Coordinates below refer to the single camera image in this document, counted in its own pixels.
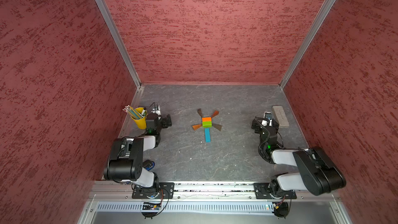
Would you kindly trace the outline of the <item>orange rectangular block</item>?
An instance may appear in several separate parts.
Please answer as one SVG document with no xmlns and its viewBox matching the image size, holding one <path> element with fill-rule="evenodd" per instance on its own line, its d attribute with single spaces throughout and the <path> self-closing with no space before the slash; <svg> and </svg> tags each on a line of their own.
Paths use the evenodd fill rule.
<svg viewBox="0 0 398 224">
<path fill-rule="evenodd" d="M 209 121 L 211 121 L 211 117 L 204 117 L 204 118 L 202 118 L 202 121 L 209 122 Z"/>
</svg>

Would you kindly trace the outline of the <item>green rectangular block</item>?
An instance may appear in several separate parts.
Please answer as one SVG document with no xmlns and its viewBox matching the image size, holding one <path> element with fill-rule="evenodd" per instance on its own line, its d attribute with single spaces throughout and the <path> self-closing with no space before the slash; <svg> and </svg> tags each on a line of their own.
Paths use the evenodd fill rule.
<svg viewBox="0 0 398 224">
<path fill-rule="evenodd" d="M 203 128 L 210 128 L 212 127 L 212 121 L 203 121 L 202 126 Z"/>
</svg>

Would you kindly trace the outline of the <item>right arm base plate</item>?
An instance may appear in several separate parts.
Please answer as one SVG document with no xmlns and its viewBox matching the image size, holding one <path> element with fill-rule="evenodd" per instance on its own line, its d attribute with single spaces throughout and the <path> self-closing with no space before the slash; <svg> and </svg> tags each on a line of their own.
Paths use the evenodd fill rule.
<svg viewBox="0 0 398 224">
<path fill-rule="evenodd" d="M 297 199 L 294 190 L 282 190 L 275 182 L 271 183 L 254 183 L 254 192 L 258 200 L 295 200 Z"/>
</svg>

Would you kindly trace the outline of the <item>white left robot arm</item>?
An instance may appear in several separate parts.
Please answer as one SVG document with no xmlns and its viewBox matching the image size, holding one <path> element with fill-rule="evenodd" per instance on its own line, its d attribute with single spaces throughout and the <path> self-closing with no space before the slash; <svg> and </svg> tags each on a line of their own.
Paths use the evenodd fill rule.
<svg viewBox="0 0 398 224">
<path fill-rule="evenodd" d="M 116 183 L 131 182 L 141 188 L 159 190 L 158 176 L 148 171 L 144 164 L 154 162 L 144 160 L 143 155 L 147 150 L 158 147 L 161 140 L 161 130 L 172 126 L 170 115 L 162 117 L 156 113 L 147 115 L 145 133 L 132 137 L 115 139 L 111 147 L 103 176 L 105 180 Z"/>
</svg>

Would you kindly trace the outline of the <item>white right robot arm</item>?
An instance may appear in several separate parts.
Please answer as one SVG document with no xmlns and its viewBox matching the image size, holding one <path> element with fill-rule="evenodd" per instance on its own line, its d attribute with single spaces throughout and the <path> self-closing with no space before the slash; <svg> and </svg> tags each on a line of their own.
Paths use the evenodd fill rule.
<svg viewBox="0 0 398 224">
<path fill-rule="evenodd" d="M 346 186 L 345 176 L 322 148 L 285 148 L 278 141 L 279 123 L 270 114 L 265 116 L 255 117 L 251 125 L 259 134 L 260 157 L 270 164 L 292 166 L 298 170 L 297 173 L 273 176 L 266 184 L 267 194 L 274 199 L 281 199 L 296 191 L 307 191 L 319 196 Z"/>
</svg>

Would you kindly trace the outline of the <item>red-orange triangular block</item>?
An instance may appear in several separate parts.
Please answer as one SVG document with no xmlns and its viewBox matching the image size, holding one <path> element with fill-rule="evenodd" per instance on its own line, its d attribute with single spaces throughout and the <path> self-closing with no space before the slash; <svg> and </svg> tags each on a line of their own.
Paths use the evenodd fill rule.
<svg viewBox="0 0 398 224">
<path fill-rule="evenodd" d="M 219 112 L 218 112 L 218 111 L 214 111 L 214 112 L 213 112 L 213 114 L 211 115 L 211 118 L 214 118 L 214 117 L 216 117 L 218 114 L 219 114 Z"/>
</svg>

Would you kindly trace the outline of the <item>orange triangular block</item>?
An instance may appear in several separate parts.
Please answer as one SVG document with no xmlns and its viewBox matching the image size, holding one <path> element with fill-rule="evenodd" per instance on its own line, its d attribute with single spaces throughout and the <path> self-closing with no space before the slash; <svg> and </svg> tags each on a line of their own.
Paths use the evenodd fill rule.
<svg viewBox="0 0 398 224">
<path fill-rule="evenodd" d="M 192 128 L 194 131 L 198 130 L 199 128 L 201 128 L 203 125 L 202 124 L 196 124 L 196 125 L 192 125 Z"/>
</svg>

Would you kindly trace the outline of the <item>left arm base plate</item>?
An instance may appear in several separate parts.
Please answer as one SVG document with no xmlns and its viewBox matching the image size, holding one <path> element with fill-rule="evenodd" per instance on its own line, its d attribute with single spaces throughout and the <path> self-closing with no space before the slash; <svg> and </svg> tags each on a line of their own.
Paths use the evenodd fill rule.
<svg viewBox="0 0 398 224">
<path fill-rule="evenodd" d="M 132 193 L 132 199 L 172 199 L 174 194 L 174 188 L 175 183 L 167 182 L 155 183 L 154 186 L 150 188 L 135 186 Z"/>
</svg>

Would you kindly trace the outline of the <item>dark brown triangular block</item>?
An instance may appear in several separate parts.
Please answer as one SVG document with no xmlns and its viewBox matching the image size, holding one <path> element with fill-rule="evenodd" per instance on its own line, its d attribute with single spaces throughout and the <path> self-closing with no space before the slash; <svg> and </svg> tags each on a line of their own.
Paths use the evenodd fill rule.
<svg viewBox="0 0 398 224">
<path fill-rule="evenodd" d="M 202 110 L 200 108 L 197 110 L 197 112 L 200 115 L 200 117 L 203 118 Z"/>
</svg>

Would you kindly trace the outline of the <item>teal block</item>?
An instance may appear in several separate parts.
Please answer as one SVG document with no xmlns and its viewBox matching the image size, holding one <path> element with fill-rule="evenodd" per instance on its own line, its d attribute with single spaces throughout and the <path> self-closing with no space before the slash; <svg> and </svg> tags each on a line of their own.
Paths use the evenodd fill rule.
<svg viewBox="0 0 398 224">
<path fill-rule="evenodd" d="M 211 142 L 211 137 L 210 137 L 210 128 L 205 128 L 205 142 L 210 143 Z"/>
</svg>

